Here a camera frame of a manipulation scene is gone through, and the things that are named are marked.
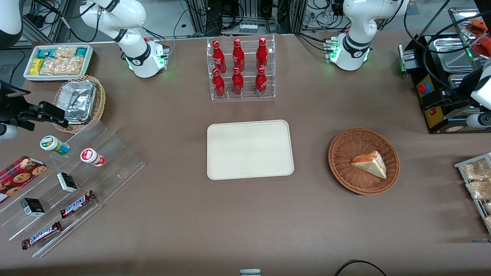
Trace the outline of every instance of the clear acrylic display stand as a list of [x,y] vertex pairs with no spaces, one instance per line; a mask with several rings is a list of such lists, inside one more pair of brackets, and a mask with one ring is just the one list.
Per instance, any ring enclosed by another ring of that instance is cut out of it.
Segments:
[[[116,137],[114,131],[107,129],[101,122],[89,124],[66,142],[70,145],[70,151],[66,155],[53,152],[50,158],[54,164],[47,164],[48,170],[27,184],[24,193],[14,195],[0,205],[0,222],[3,231],[10,241],[19,244],[19,250],[24,239],[36,235],[56,221],[61,222],[62,232],[55,233],[26,250],[29,254],[33,254],[32,257],[46,254],[97,212],[109,197],[144,166],[134,152]],[[80,160],[81,151],[89,147],[106,158],[103,166],[95,167]],[[78,186],[75,193],[62,190],[56,177],[60,172],[72,175]],[[60,211],[89,190],[93,190],[96,199],[90,200],[75,213],[62,219]],[[40,217],[27,216],[20,204],[24,197],[39,199],[46,213]]]
[[[268,48],[268,65],[266,66],[266,77],[268,82],[266,83],[266,94],[262,97],[256,95],[256,51],[259,46],[259,38],[266,38],[266,48]],[[225,81],[225,97],[219,98],[215,94],[213,89],[213,74],[212,70],[215,67],[213,63],[213,47],[211,43],[217,40],[220,43],[220,48],[225,54],[225,65],[227,66],[227,72],[222,74],[222,78]],[[232,59],[232,52],[234,51],[234,42],[230,37],[216,37],[207,40],[207,61],[208,61],[208,77],[210,79],[210,92],[212,100],[240,100],[240,99],[263,99],[263,98],[274,98],[276,95],[276,85],[275,85],[275,45],[273,35],[263,35],[263,36],[241,36],[241,45],[245,54],[245,71],[242,72],[244,77],[244,92],[241,96],[237,96],[233,90],[232,76],[234,62]]]

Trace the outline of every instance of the snack box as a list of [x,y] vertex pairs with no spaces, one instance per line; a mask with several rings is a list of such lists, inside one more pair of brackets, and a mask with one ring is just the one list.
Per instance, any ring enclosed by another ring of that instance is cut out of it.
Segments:
[[13,196],[36,176],[47,170],[46,165],[29,156],[22,156],[0,171],[0,203]]
[[[38,58],[39,52],[42,50],[53,49],[57,47],[77,47],[77,48],[87,48],[87,52],[85,53],[85,57],[83,58],[82,69],[80,70],[80,74],[78,75],[57,75],[57,76],[46,76],[46,75],[31,75],[30,69],[34,59]],[[24,70],[24,78],[31,82],[57,82],[57,81],[67,81],[71,79],[75,79],[78,77],[83,77],[86,75],[87,70],[89,68],[90,62],[92,60],[92,54],[94,50],[89,45],[84,44],[56,44],[56,45],[42,45],[36,46],[32,50],[31,56],[29,58],[29,62],[27,63],[26,69]]]

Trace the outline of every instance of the stainless steel tray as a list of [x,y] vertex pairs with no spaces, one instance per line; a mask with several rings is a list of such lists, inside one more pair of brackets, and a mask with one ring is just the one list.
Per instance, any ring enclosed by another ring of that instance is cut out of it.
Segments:
[[450,83],[450,86],[452,86],[452,88],[457,88],[460,86],[460,84],[462,83],[462,79],[464,79],[465,76],[467,76],[467,74],[452,74],[448,77],[448,82]]
[[[479,13],[479,10],[477,9],[476,6],[469,6],[469,7],[452,7],[448,9],[448,13],[450,15],[450,19],[452,22],[456,22],[458,20],[474,16],[477,13]],[[464,45],[468,45],[471,41],[473,41],[476,36],[469,32],[465,27],[470,25],[470,19],[467,21],[464,21],[462,23],[459,23],[455,26],[455,30],[457,31],[457,34],[459,35],[460,39],[464,43]],[[469,54],[469,61],[474,67],[474,69],[477,69],[486,62],[486,58],[483,58],[476,54],[472,49],[466,49],[465,50]]]
[[[439,38],[433,41],[433,45],[439,52],[445,52],[462,48],[462,42],[459,38]],[[469,61],[465,51],[455,53],[438,54],[443,69],[449,73],[472,72],[472,64]]]

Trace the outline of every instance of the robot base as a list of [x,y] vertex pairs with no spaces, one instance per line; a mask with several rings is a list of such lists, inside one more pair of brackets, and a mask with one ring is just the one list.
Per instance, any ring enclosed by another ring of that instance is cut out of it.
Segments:
[[166,70],[169,59],[168,48],[164,49],[162,44],[154,41],[147,41],[147,43],[150,45],[150,55],[143,61],[142,65],[135,66],[126,59],[130,69],[140,78],[149,78],[161,70]]
[[343,39],[345,36],[345,33],[342,33],[339,36],[333,36],[330,45],[324,44],[324,49],[333,51],[332,53],[326,53],[326,60],[328,63],[336,64],[343,70],[354,71],[360,68],[367,60],[368,52],[370,52],[370,50],[367,50],[364,56],[358,58],[352,57],[351,54],[344,49]]

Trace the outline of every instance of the acrylic bottle rack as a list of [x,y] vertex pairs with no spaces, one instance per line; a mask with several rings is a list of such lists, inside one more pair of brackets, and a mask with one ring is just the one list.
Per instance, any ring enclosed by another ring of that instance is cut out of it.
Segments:
[[[266,94],[262,97],[256,95],[256,51],[259,46],[259,38],[266,38],[266,48],[268,49],[268,65],[266,66],[265,75],[268,78],[266,83]],[[240,36],[242,49],[244,50],[245,56],[245,71],[242,72],[244,77],[244,92],[241,96],[234,93],[232,76],[234,62],[232,59],[232,52],[234,51],[234,42],[231,37],[216,37],[207,40],[207,61],[208,61],[208,77],[210,79],[210,92],[212,100],[241,100],[241,99],[263,99],[263,98],[274,98],[276,95],[276,83],[275,83],[275,42],[274,35],[263,35],[263,36]],[[227,71],[222,74],[222,78],[225,81],[225,97],[219,98],[215,94],[212,83],[212,70],[215,67],[213,63],[213,47],[211,43],[217,40],[220,43],[220,48],[225,55],[225,65],[227,66]]]

